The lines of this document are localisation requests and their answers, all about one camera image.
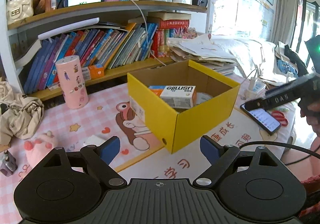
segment purple book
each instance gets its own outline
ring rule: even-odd
[[[41,80],[40,80],[40,83],[39,83],[39,86],[38,86],[38,90],[44,90],[45,89],[45,83],[47,82],[47,77],[48,75],[50,74],[50,70],[51,70],[51,67],[53,65],[53,60],[54,60],[54,57],[56,56],[56,53],[58,52],[63,40],[65,39],[65,35],[62,34],[61,37],[59,38],[58,42],[57,42],[57,45],[55,46],[55,48],[53,49],[53,52],[45,66],[45,69],[44,69],[44,72],[43,72],[43,75],[41,77]]]

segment open box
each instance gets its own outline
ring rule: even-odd
[[[127,77],[132,109],[171,153],[226,120],[240,88],[238,82],[191,60],[138,70]],[[213,98],[179,113],[148,89],[151,85],[195,85],[197,93]]]

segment beige cloth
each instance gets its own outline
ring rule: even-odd
[[[44,114],[39,98],[12,91],[8,82],[0,82],[0,144],[9,144],[11,137],[28,139],[35,133]]]

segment pink plush toy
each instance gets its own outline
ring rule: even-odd
[[[58,141],[51,131],[41,134],[33,141],[25,141],[24,149],[30,166],[34,168],[57,145]]]

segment pink tumbler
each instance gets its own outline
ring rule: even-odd
[[[73,55],[56,62],[64,100],[70,109],[84,107],[88,101],[79,56]]]

